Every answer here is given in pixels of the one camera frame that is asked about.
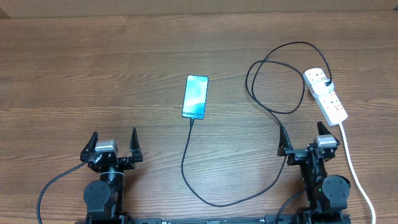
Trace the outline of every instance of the wall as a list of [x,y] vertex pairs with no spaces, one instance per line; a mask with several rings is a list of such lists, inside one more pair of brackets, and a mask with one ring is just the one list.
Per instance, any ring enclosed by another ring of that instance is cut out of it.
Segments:
[[0,0],[0,17],[392,10],[398,0]]

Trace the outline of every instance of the blue phone screen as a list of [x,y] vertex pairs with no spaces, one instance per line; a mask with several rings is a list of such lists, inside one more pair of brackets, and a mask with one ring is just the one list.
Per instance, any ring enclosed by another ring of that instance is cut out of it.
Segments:
[[184,104],[182,106],[182,116],[184,118],[203,119],[205,117],[208,81],[208,77],[188,76]]

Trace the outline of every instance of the wooden table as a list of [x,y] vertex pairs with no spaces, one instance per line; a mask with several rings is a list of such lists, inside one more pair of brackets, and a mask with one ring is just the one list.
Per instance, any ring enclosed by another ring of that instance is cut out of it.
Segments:
[[[303,12],[204,16],[89,17],[0,20],[0,223],[37,223],[43,186],[80,163],[93,131],[115,139],[128,155],[135,126],[144,162],[126,172],[125,208],[133,217],[261,217],[276,213],[303,189],[299,167],[286,167],[266,194],[226,208],[205,205],[183,183],[182,152],[189,121],[181,118],[188,74],[209,76],[206,118],[197,121],[185,174],[206,200],[228,203],[268,186],[280,169],[279,127],[248,97],[249,66],[274,47],[308,41],[322,50],[349,118],[347,138],[358,177],[379,223],[397,223],[398,13]],[[305,45],[273,60],[301,71],[325,69]],[[271,108],[293,108],[302,89],[288,68],[266,65],[257,97]],[[295,147],[317,135],[324,121],[309,91],[297,112],[279,116]],[[341,139],[338,127],[330,131]],[[341,146],[329,174],[353,182]],[[50,186],[45,223],[73,223],[86,215],[83,189],[98,179],[87,167]],[[305,197],[286,213],[306,206]],[[353,184],[354,223],[370,210]]]

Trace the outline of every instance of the phone screen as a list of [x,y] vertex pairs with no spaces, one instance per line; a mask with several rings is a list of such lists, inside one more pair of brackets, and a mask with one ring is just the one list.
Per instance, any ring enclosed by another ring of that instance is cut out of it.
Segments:
[[185,87],[182,116],[184,118],[205,118],[208,77],[189,75]]

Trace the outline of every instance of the white power strip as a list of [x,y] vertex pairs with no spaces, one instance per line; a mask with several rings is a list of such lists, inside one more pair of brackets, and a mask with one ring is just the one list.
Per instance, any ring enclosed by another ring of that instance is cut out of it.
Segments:
[[361,184],[359,183],[358,177],[355,174],[353,163],[351,162],[351,157],[349,156],[348,143],[346,134],[343,128],[343,121],[347,119],[347,112],[344,110],[343,105],[335,93],[333,82],[326,86],[325,83],[330,81],[327,79],[325,73],[320,68],[312,68],[305,71],[304,80],[311,91],[311,94],[317,101],[319,108],[321,109],[324,117],[328,121],[329,126],[339,125],[341,129],[341,135],[343,136],[344,148],[346,150],[347,161],[349,169],[354,177],[355,183],[358,186],[359,191],[361,191],[363,197],[368,203],[372,212],[372,224],[376,224],[376,212],[374,211],[372,202],[366,195]]
[[304,80],[307,83],[315,101],[318,103],[329,126],[342,123],[348,115],[335,93],[334,84],[326,86],[329,81],[320,68],[313,68],[305,71]]

